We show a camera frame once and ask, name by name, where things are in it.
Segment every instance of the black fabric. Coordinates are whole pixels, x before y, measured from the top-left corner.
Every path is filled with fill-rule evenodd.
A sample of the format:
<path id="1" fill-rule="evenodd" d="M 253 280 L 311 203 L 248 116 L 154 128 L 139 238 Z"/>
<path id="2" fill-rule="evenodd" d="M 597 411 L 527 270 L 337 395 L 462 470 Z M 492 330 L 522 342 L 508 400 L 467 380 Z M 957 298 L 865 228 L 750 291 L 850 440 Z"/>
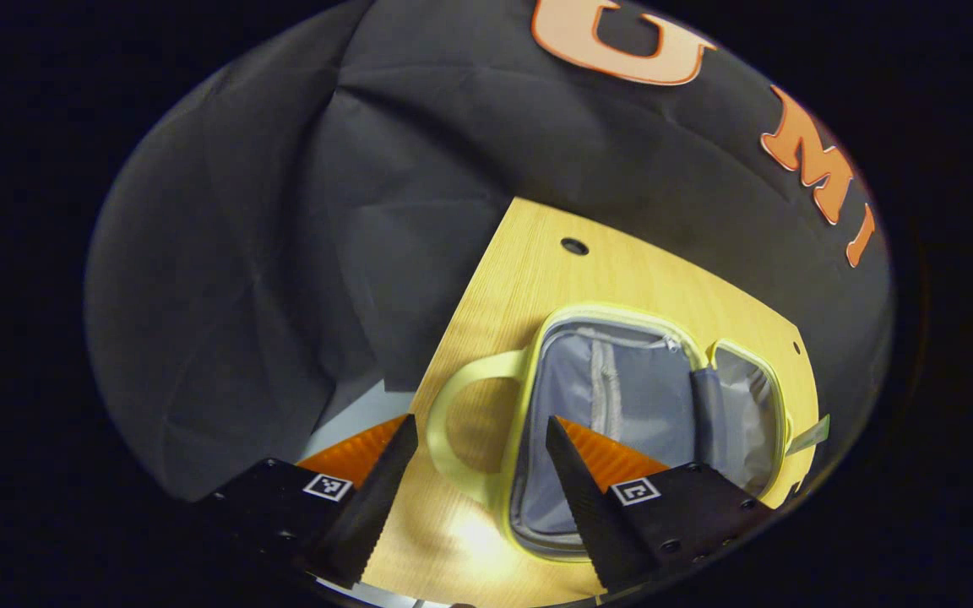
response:
<path id="1" fill-rule="evenodd" d="M 591 72 L 536 45 L 534 4 L 340 5 L 140 144 L 94 236 L 86 316 L 108 408 L 167 490 L 201 496 L 291 454 L 340 382 L 379 368 L 414 389 L 514 195 L 663 247 L 798 326 L 835 419 L 818 465 L 865 423 L 894 296 L 883 232 L 845 261 L 873 204 L 861 178 L 828 226 L 761 150 L 781 104 L 760 73 L 723 46 L 681 86 Z M 654 34 L 627 15 L 605 19 L 610 40 Z"/>

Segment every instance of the wooden surface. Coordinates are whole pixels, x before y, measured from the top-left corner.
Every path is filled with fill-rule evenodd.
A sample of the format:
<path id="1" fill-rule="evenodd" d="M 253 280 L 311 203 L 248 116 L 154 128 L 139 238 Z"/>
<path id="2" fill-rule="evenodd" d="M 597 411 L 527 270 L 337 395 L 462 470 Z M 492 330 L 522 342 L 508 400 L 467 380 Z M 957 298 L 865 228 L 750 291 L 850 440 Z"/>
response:
<path id="1" fill-rule="evenodd" d="M 561 239 L 590 253 L 572 254 Z M 492 515 L 462 496 L 433 468 L 424 439 L 441 385 L 465 363 L 529 343 L 563 305 L 597 300 L 652 312 L 678 323 L 703 350 L 727 338 L 771 363 L 786 403 L 816 401 L 806 346 L 795 326 L 733 285 L 683 259 L 612 228 L 515 199 L 480 261 L 410 405 L 420 447 L 410 460 L 365 584 L 440 603 L 476 608 L 560 604 L 605 593 L 588 562 L 542 562 L 511 546 Z M 497 472 L 513 419 L 517 384 L 471 385 L 449 411 L 456 453 Z M 796 432 L 818 422 L 796 416 Z M 791 455 L 785 470 L 807 469 L 813 448 Z"/>

